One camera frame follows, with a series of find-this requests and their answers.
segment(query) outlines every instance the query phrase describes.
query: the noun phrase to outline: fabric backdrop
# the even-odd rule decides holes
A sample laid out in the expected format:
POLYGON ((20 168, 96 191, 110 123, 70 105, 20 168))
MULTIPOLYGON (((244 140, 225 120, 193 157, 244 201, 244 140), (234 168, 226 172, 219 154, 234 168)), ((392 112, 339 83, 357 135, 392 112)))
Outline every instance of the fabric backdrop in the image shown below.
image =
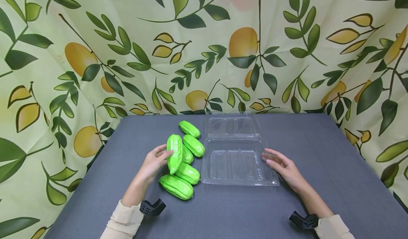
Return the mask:
POLYGON ((407 8, 0 0, 0 238, 42 237, 127 115, 326 112, 406 209, 407 8))

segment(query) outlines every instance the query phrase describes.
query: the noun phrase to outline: clear plastic container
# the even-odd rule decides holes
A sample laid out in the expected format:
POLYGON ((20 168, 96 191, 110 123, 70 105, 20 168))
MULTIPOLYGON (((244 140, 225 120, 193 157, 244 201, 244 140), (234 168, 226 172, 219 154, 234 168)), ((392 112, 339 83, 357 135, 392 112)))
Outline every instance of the clear plastic container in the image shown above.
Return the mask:
POLYGON ((279 185, 276 172, 261 159, 266 143, 254 115, 209 115, 204 146, 202 183, 279 185))

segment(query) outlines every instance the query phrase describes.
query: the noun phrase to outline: black wrist device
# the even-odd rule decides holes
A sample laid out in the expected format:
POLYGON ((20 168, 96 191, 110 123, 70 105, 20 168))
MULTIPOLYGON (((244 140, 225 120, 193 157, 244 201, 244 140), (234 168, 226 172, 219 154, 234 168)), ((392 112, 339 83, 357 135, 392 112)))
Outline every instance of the black wrist device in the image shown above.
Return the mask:
POLYGON ((146 216, 157 217, 166 208, 166 204, 159 198, 154 204, 145 200, 140 204, 140 212, 146 216))
POLYGON ((289 220, 295 223, 298 228, 305 230, 314 229, 319 225, 319 218, 316 214, 311 214, 304 218, 295 211, 292 213, 289 220))

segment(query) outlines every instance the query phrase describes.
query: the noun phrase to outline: person's right hand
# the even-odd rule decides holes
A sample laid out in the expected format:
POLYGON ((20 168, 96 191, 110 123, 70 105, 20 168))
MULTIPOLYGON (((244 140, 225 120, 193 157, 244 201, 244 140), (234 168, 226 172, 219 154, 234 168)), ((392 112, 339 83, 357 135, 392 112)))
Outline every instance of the person's right hand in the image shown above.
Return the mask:
POLYGON ((262 160, 266 161, 270 168, 279 172, 296 193, 300 193, 301 190, 309 187, 308 182, 300 174, 295 163, 282 153, 265 149, 265 152, 262 153, 262 160))

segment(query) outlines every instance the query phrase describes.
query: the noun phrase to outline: gray table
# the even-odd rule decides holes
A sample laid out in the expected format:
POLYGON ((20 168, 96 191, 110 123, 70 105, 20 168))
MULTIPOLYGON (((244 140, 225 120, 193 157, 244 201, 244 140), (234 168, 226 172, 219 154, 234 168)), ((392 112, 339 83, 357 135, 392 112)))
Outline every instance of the gray table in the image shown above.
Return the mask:
MULTIPOLYGON (((408 237, 408 215, 331 118, 323 114, 258 118, 268 145, 295 161, 357 239, 408 237)), ((204 129, 204 115, 124 118, 45 238, 98 239, 146 153, 166 143, 170 134, 181 134, 177 126, 181 120, 204 129)), ((196 159, 193 166, 200 170, 201 161, 196 159)), ((145 217, 135 238, 317 237, 288 220, 294 210, 301 215, 305 211, 282 179, 278 187, 199 183, 194 190, 193 199, 184 202, 153 183, 147 199, 161 198, 167 207, 157 218, 145 217)))

